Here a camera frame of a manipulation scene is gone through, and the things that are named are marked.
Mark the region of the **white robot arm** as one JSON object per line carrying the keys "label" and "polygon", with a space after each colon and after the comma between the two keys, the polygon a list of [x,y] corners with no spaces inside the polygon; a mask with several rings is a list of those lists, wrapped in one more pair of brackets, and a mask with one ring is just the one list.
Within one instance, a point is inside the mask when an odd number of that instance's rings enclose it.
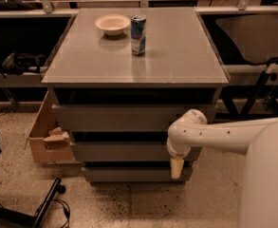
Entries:
{"label": "white robot arm", "polygon": [[168,128],[174,179],[196,146],[246,157],[237,228],[278,228],[278,117],[208,124],[202,112],[187,111]]}

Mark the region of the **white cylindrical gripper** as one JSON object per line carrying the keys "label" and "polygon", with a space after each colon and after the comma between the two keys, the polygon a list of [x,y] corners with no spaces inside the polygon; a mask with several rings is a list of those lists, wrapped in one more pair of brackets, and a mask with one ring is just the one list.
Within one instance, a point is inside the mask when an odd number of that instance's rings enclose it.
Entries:
{"label": "white cylindrical gripper", "polygon": [[171,178],[177,180],[182,173],[184,158],[190,153],[191,147],[187,144],[179,144],[167,139],[167,151],[170,154]]}

